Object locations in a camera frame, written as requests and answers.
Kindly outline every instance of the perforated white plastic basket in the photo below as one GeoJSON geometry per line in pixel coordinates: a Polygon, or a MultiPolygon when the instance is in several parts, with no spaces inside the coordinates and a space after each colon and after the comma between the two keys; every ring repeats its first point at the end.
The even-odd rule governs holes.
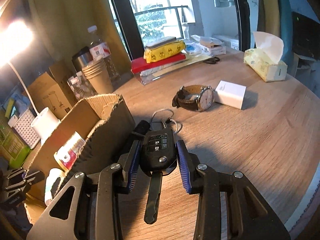
{"type": "Polygon", "coordinates": [[[31,123],[34,118],[34,115],[30,111],[30,109],[28,109],[23,113],[17,123],[13,126],[13,128],[15,128],[17,133],[30,146],[31,149],[36,147],[36,145],[40,141],[40,137],[31,128],[31,123]]]}

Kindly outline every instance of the scissors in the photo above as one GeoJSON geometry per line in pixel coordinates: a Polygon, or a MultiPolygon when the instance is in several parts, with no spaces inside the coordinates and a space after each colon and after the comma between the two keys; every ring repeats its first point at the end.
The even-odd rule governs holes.
{"type": "Polygon", "coordinates": [[[211,57],[209,59],[204,60],[203,62],[206,64],[216,64],[220,59],[218,57],[211,57]]]}

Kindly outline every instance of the yellow tissue box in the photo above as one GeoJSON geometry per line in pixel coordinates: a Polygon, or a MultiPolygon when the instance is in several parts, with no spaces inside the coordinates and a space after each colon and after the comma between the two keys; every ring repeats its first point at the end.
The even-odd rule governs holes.
{"type": "Polygon", "coordinates": [[[274,64],[261,49],[247,49],[244,63],[249,65],[265,82],[285,80],[288,66],[282,60],[274,64]]]}
{"type": "Polygon", "coordinates": [[[183,41],[175,41],[155,49],[146,49],[143,58],[147,63],[158,62],[180,53],[185,48],[186,45],[183,41]]]}

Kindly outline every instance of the desk lamp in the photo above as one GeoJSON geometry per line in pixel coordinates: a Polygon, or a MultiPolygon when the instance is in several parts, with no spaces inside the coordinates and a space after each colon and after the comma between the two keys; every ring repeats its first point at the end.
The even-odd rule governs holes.
{"type": "Polygon", "coordinates": [[[24,84],[15,67],[10,62],[10,60],[14,56],[28,47],[28,45],[32,41],[32,38],[32,32],[30,31],[30,29],[28,29],[23,21],[16,21],[11,23],[3,33],[0,33],[0,67],[8,63],[19,78],[31,101],[33,109],[37,114],[37,117],[31,123],[31,127],[41,138],[41,142],[43,143],[57,127],[57,125],[59,124],[59,120],[47,107],[43,109],[41,113],[38,112],[26,85],[24,84]]]}

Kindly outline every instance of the white appliance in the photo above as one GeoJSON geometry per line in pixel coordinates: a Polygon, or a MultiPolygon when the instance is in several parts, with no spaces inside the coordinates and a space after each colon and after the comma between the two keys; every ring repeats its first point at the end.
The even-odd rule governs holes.
{"type": "Polygon", "coordinates": [[[226,35],[213,35],[213,38],[217,38],[224,42],[226,47],[239,50],[239,40],[226,35]]]}

